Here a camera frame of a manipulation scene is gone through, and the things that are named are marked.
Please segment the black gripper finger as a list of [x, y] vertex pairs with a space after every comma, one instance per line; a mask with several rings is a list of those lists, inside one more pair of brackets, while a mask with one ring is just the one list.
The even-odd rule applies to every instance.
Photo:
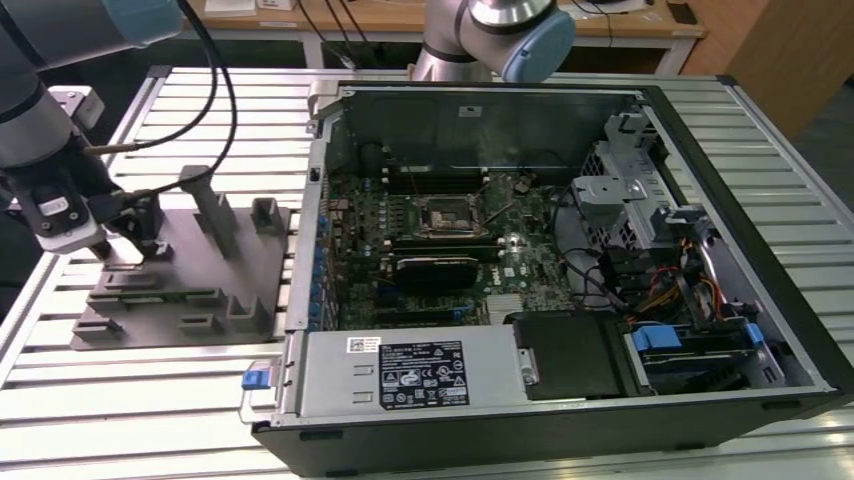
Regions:
[[142, 254], [143, 261], [166, 255], [168, 243], [160, 239], [163, 220], [159, 218], [135, 218], [128, 224], [130, 240]]
[[96, 259], [104, 263], [111, 264], [115, 260], [115, 249], [110, 243], [107, 231], [100, 229], [96, 235], [96, 240], [90, 245], [90, 251]]

